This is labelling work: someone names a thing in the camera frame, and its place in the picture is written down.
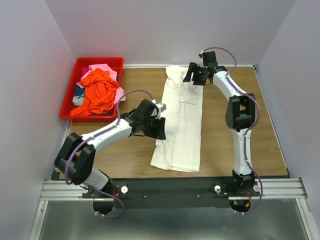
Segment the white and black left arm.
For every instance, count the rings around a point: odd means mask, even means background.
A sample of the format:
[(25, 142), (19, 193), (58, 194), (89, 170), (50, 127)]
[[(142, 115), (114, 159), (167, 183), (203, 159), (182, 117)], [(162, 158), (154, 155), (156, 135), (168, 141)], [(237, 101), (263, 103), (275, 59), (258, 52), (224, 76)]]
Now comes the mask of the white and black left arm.
[(165, 140), (164, 103), (144, 99), (130, 112), (121, 114), (114, 122), (96, 131), (69, 134), (60, 148), (54, 166), (64, 174), (68, 184), (87, 185), (101, 198), (111, 193), (112, 180), (104, 172), (94, 169), (97, 153), (119, 140), (141, 135)]

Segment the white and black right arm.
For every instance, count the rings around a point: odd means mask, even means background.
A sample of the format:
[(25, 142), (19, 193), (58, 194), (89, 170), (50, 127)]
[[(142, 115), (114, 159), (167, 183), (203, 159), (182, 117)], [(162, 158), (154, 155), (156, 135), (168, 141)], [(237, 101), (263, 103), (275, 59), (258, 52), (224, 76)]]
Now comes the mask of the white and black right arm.
[(199, 58), (199, 63), (189, 64), (183, 82), (192, 82), (195, 86), (213, 84), (228, 100), (225, 123), (233, 135), (235, 160), (232, 178), (227, 186), (234, 195), (241, 196), (255, 185), (251, 133), (260, 120), (260, 106), (255, 95), (241, 89), (232, 79), (230, 71), (218, 64), (214, 47), (200, 52)]

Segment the white t shirt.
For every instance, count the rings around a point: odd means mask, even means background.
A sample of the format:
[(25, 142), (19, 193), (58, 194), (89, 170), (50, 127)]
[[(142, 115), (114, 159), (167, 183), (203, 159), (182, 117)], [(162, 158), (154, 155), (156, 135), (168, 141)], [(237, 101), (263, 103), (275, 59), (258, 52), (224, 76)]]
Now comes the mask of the white t shirt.
[(198, 173), (201, 163), (203, 87), (183, 82), (187, 68), (165, 68), (161, 102), (166, 110), (165, 140), (156, 140), (150, 165), (162, 170)]

